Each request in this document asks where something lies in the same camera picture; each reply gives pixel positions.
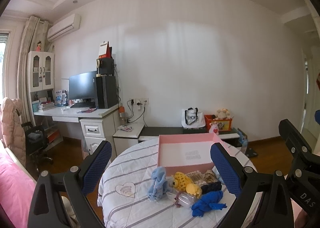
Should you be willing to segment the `dark navy scrunchie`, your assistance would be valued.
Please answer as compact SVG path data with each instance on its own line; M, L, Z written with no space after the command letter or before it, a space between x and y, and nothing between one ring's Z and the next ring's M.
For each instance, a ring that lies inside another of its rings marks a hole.
M201 187L202 194L207 194L209 192L220 191L222 189L222 184L220 181L212 182Z

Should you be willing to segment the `royal blue knitted cloth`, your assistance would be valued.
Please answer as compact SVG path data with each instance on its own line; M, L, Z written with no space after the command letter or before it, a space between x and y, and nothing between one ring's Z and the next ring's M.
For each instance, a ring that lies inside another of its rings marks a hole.
M227 207L226 204L220 203L223 198L223 192L212 191L201 196L201 198L192 205L192 216L193 217L203 217L206 212L212 210L222 210Z

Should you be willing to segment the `clear pouch with strap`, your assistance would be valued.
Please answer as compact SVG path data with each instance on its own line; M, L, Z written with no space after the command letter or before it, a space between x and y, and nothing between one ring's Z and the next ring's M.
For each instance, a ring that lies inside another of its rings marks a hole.
M191 208L197 201L195 196L180 191L167 192L166 195L176 207Z

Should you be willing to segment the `light blue fleece sock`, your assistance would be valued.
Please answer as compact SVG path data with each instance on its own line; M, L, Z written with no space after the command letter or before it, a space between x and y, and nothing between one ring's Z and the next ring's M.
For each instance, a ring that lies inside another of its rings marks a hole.
M167 192L171 192L172 188L166 179L166 170L163 166L159 166L151 173L152 185L148 190L148 198L151 201L160 200Z

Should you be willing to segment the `pink bed cover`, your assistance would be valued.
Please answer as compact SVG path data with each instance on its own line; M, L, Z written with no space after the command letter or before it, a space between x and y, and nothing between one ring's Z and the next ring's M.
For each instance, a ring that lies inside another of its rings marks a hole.
M15 227L27 227L34 180L1 151L1 207Z

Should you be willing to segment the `white striped table cover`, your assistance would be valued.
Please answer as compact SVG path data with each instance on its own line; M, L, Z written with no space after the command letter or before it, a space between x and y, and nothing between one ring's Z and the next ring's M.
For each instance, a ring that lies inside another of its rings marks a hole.
M157 167L158 139L136 144L111 162L99 183L98 206L106 227L217 227L228 212L213 210L193 217L187 207L176 207L164 196L148 198L151 173Z

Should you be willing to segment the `pink quilted jacket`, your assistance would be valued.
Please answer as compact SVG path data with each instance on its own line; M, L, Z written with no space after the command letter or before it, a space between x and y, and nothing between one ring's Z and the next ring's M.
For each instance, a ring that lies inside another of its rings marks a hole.
M22 109L20 99L5 97L1 105L1 128L5 147L9 148L25 167L25 134L20 120Z

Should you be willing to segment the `pink shallow box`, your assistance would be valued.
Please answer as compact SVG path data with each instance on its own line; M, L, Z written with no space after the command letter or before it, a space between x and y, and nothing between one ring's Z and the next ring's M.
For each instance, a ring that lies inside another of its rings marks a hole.
M231 145L214 133L160 135L157 166L164 167L167 176L178 171L185 174L199 170L204 173L214 166L210 148L216 142L230 151Z

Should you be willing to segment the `small white side cabinet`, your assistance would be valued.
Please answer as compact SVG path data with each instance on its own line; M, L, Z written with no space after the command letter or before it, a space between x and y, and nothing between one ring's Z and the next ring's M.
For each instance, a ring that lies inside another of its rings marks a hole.
M126 149L138 144L140 133L144 128L142 123L129 123L126 128L130 131L118 129L113 135L114 145L117 155L120 155Z

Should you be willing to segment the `black keyboard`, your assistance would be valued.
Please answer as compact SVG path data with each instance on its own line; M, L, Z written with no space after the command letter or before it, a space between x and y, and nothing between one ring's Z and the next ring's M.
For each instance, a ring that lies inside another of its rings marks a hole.
M96 108L95 102L80 102L75 103L71 106L71 108Z

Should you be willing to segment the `black computer monitor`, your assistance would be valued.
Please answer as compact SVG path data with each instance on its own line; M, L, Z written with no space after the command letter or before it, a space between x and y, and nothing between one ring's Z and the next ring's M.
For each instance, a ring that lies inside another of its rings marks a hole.
M96 71L85 72L69 77L69 99L93 99Z

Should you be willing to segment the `black computer tower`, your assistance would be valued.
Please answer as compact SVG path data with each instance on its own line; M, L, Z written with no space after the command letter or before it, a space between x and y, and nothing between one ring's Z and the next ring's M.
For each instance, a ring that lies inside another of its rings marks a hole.
M118 103L116 77L102 75L94 78L95 105L97 109L108 109Z

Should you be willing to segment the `white glass door cabinet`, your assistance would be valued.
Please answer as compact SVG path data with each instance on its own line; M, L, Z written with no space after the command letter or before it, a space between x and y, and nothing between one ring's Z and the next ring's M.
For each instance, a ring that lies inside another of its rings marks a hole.
M27 56L27 90L54 89L54 53L31 51Z

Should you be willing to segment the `pink doll figure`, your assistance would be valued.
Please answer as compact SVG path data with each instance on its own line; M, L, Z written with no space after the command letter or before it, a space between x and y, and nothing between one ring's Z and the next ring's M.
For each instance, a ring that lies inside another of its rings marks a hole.
M38 43L36 45L36 52L40 52L41 51L41 45L42 45L42 41L38 41Z

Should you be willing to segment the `beige curtain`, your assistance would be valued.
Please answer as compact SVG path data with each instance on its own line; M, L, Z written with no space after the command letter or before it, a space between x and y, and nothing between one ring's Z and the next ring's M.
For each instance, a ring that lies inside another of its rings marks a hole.
M17 98L22 102L21 121L35 123L30 98L30 72L31 62L29 53L35 50L37 41L42 41L48 32L48 21L42 21L39 17L31 16L26 21L22 32L21 43L18 51L17 64Z

